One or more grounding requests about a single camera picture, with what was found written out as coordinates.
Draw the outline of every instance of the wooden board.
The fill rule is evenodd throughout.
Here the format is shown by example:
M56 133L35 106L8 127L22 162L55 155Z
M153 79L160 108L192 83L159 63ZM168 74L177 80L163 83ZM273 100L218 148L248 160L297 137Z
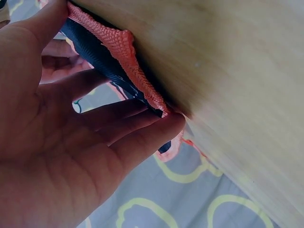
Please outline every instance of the wooden board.
M200 148L276 223L303 227L303 1L75 2L131 30Z

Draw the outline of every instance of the navy blue fabric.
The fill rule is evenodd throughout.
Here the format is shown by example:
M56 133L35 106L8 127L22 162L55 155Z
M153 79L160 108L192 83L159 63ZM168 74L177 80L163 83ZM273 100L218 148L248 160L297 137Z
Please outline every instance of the navy blue fabric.
M129 94L128 92L124 91L122 92L121 89L113 82L111 82L111 84L113 86L115 86L115 88L117 89L117 91L125 98L125 99L133 99L134 97ZM164 144L161 148L158 149L158 151L160 153L165 153L167 152L171 147L171 141L167 142L166 144Z
M6 2L7 2L7 0L1 0L0 1L0 9L2 9L5 6Z
M121 87L128 99L137 98L144 102L157 116L162 116L162 111L149 105L143 93L135 87L118 60L112 57L110 51L101 44L101 41L97 37L71 19L66 20L61 31L73 41L76 52L92 64L97 71L109 78L116 88ZM159 151L160 153L164 153L170 147L171 142L168 142L163 145Z

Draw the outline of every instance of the yellow curved line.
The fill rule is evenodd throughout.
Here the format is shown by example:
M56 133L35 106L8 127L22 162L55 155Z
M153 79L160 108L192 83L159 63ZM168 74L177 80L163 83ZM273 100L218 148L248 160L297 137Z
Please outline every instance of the yellow curved line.
M85 113L85 112L91 111L91 110L93 110L93 109L94 109L94 108L89 107L89 108L87 108L87 109L83 110L82 112L83 112L83 113Z
M93 89L90 93L88 93L89 95L93 95L96 92L96 88Z
M85 228L92 228L91 220L89 217L85 219Z
M264 222L266 228L273 228L274 225L270 218L261 211L260 208L257 207L257 205L246 198L240 197L240 196L235 196L235 195L221 195L216 197L213 202L210 204L207 212L207 217L208 217L208 228L213 228L213 216L215 210L218 208L219 205L222 203L226 202L234 202L234 203L239 203L249 209L251 209L254 213L256 213Z
M35 0L35 6L36 6L37 8L40 8L40 4L39 4L38 0Z
M20 2L16 3L16 5L14 5L10 11L9 11L9 15L11 16L13 14L13 12L19 8L19 6L21 6L23 4L24 0L20 0Z
M175 219L166 212L163 208L158 206L156 203L154 203L151 200L145 199L145 198L133 198L129 202L123 204L118 209L118 219L116 221L116 227L121 228L124 223L124 213L130 209L134 205L139 205L145 208L149 208L152 210L161 220L163 220L170 228L178 228L178 225L175 221Z
M161 162L156 155L154 155L154 158L156 160L157 165L160 167L160 169L163 171L163 173L166 175L168 179L171 181L187 184L195 181L204 171L209 170L214 176L220 177L223 175L223 172L219 169L215 168L212 164L210 164L207 159L199 154L199 158L201 161L201 165L199 165L192 173L190 174L178 174L174 173L172 170L168 168L168 166Z

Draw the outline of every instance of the hand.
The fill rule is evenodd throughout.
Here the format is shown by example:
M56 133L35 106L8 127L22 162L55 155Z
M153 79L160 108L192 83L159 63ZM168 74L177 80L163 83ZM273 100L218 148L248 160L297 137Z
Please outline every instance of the hand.
M72 101L107 81L94 70L39 85L66 17L56 0L0 30L0 227L75 227L185 125L132 100L77 114Z
M91 69L65 40L53 39L42 51L41 83L50 83L79 71Z

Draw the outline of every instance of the light wooden surface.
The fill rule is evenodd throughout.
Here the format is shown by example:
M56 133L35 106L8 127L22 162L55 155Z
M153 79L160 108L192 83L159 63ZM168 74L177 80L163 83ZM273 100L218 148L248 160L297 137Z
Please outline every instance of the light wooden surface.
M75 2L131 30L201 149L281 227L303 227L302 0Z

